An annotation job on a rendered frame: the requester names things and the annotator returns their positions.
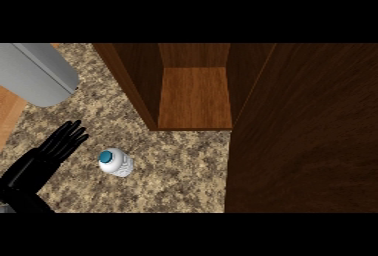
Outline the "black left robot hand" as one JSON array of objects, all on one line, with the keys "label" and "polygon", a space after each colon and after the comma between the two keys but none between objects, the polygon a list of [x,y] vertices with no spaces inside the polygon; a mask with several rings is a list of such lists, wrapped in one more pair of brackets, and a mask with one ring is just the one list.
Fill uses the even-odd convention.
[{"label": "black left robot hand", "polygon": [[39,155],[49,162],[63,163],[88,139],[82,121],[67,121],[40,145]]}]

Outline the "open brown wooden cabinet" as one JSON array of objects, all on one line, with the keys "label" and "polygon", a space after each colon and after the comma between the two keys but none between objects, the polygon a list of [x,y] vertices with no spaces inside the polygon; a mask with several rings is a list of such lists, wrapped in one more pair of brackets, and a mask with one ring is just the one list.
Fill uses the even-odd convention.
[{"label": "open brown wooden cabinet", "polygon": [[275,45],[97,43],[153,131],[231,130]]}]

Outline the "dark brown wooden cabinet door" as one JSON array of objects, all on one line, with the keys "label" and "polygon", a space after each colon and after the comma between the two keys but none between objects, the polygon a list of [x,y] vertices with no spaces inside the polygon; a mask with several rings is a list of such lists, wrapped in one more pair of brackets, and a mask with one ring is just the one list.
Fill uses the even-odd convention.
[{"label": "dark brown wooden cabinet door", "polygon": [[231,133],[228,212],[378,212],[378,44],[278,44]]}]

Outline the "white bottle with blue cap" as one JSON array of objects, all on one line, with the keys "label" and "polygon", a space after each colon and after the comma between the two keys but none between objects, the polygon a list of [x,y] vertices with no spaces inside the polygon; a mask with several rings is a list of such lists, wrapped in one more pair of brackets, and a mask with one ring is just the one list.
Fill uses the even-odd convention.
[{"label": "white bottle with blue cap", "polygon": [[105,149],[98,156],[102,171],[117,177],[128,177],[133,171],[133,159],[119,149]]}]

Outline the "grey rounded appliance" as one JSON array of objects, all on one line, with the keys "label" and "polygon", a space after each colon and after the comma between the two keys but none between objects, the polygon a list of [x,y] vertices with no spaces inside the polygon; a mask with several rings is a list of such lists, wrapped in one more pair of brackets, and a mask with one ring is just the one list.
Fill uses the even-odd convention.
[{"label": "grey rounded appliance", "polygon": [[0,85],[27,102],[51,107],[76,93],[74,67],[51,43],[0,43]]}]

